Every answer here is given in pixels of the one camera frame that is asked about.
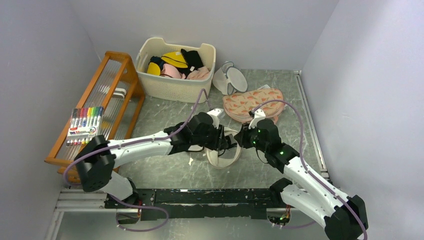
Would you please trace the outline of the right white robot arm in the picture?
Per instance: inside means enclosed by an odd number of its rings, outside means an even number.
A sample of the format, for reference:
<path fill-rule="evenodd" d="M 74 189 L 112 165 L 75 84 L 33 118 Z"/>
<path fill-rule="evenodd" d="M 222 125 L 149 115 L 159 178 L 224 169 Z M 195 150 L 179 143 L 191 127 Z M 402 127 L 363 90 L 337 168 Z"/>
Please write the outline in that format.
<path fill-rule="evenodd" d="M 272 120 L 263 119 L 254 126 L 242 124 L 235 139 L 242 148 L 264 153 L 266 163 L 286 176 L 270 193 L 275 207 L 286 204 L 300 210 L 320 225 L 330 240 L 368 238 L 364 200 L 337 189 L 306 164 L 297 150 L 282 142 Z"/>

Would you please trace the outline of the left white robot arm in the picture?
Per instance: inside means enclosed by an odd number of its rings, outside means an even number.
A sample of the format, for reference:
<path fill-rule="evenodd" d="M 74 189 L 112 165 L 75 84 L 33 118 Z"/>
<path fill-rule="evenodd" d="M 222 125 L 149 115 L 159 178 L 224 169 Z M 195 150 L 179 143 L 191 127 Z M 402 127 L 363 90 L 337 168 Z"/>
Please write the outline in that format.
<path fill-rule="evenodd" d="M 154 156 L 168 156 L 204 149 L 225 151 L 231 146 L 229 136 L 219 118 L 200 112 L 190 120 L 180 122 L 157 133 L 121 140 L 95 136 L 74 159 L 82 189 L 101 190 L 116 198 L 126 208 L 139 200 L 134 183 L 114 170 L 124 164 Z"/>

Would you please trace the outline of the black bra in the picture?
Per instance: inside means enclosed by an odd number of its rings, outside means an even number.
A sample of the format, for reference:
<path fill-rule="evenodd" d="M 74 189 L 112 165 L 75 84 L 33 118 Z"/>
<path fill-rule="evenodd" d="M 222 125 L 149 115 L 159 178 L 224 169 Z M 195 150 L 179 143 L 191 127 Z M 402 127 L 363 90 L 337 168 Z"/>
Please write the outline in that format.
<path fill-rule="evenodd" d="M 229 158 L 233 152 L 237 150 L 238 143 L 234 139 L 234 134 L 231 131 L 224 131 L 225 136 L 228 140 L 228 148 L 226 150 L 220 150 L 218 152 L 218 157 Z"/>

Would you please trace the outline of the white mesh laundry bag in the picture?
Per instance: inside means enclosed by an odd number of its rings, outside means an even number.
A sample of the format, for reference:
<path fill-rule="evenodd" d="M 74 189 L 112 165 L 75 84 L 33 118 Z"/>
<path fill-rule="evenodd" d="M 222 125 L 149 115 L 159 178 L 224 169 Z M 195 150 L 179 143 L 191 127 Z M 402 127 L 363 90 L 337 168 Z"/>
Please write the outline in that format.
<path fill-rule="evenodd" d="M 194 162 L 206 162 L 216 169 L 224 169 L 234 164 L 240 157 L 242 148 L 234 139 L 237 131 L 229 127 L 224 127 L 225 139 L 229 142 L 228 149 L 209 150 L 205 148 L 200 152 L 191 152 L 189 165 Z"/>

